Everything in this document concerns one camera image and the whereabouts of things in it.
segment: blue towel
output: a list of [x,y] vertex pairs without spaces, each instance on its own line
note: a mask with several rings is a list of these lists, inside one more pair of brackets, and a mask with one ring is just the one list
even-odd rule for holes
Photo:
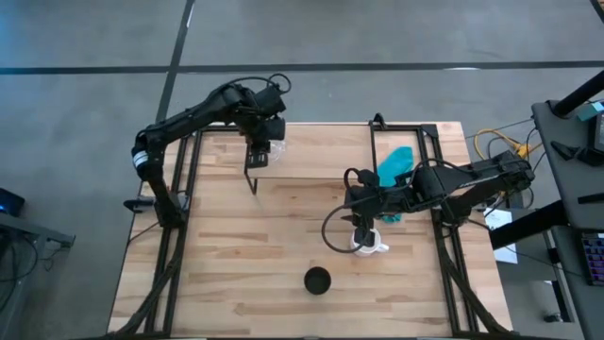
[[[393,151],[386,161],[377,167],[377,175],[379,176],[379,186],[389,187],[394,186],[396,181],[394,178],[398,175],[411,171],[413,168],[413,151],[408,146],[401,146]],[[400,222],[401,214],[394,216],[382,216],[382,221],[386,223]]]

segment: keyboard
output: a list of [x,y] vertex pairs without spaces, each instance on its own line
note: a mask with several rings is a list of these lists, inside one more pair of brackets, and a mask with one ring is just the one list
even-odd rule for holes
[[604,233],[582,233],[581,244],[589,284],[604,286]]

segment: butcher block tabletop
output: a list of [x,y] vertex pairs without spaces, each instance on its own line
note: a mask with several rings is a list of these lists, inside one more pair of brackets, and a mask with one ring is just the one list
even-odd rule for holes
[[[468,163],[461,124],[433,124],[445,160]],[[414,132],[377,132],[375,139],[378,163],[400,146],[411,146],[414,163],[420,160]],[[428,139],[427,144],[432,156]],[[176,152],[177,144],[166,150],[167,183]],[[373,167],[366,123],[288,124],[284,151],[272,155],[275,160],[268,167],[249,170],[251,178],[259,179],[256,195],[243,175],[244,153],[243,137],[236,133],[203,134],[172,336],[451,334],[428,211],[404,214],[396,224],[377,221],[383,242],[390,246],[386,253],[359,258],[336,253],[323,243],[323,219],[344,202],[344,170]],[[181,188],[189,161],[185,157]],[[152,195],[146,185],[142,194]],[[339,247],[348,247],[353,231],[349,222],[339,218],[348,213],[336,214],[327,226],[327,238]],[[131,235],[156,221],[154,212],[137,214]],[[160,236],[161,228],[153,228],[127,248],[109,331],[122,327],[149,292]],[[460,228],[460,237],[473,290],[496,320],[510,329],[488,232],[468,224]],[[304,287],[304,275],[314,266],[323,266],[331,275],[331,288],[322,296],[311,295]],[[166,296],[167,289],[159,301],[157,329],[163,322]],[[458,290],[456,300],[461,327],[467,330]]]

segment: gray floor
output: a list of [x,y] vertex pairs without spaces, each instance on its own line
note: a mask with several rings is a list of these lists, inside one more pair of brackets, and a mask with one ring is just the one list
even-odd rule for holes
[[[0,68],[168,65],[185,3],[5,0]],[[601,60],[604,45],[594,42],[603,33],[588,0],[197,0],[181,64]],[[471,135],[529,118],[532,103],[559,98],[597,71],[293,72],[285,116],[364,121],[379,111],[388,120],[462,121]],[[237,76],[179,75],[168,115]],[[139,187],[129,148],[136,131],[155,120],[165,79],[0,76],[0,186],[26,197],[26,218],[77,234],[50,273],[36,272],[24,339],[105,331],[132,218],[122,201]],[[532,128],[529,122],[504,132],[524,140]],[[558,194],[547,161],[536,173],[540,207]],[[576,328],[540,320],[539,311],[551,308],[547,287],[506,275],[502,270],[517,331],[580,338]],[[535,289],[544,292],[539,301],[527,299]]]

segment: black cup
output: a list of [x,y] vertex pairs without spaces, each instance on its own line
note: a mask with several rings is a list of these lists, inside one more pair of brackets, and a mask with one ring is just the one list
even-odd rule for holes
[[323,267],[313,267],[304,276],[304,286],[311,294],[324,294],[330,285],[331,276]]

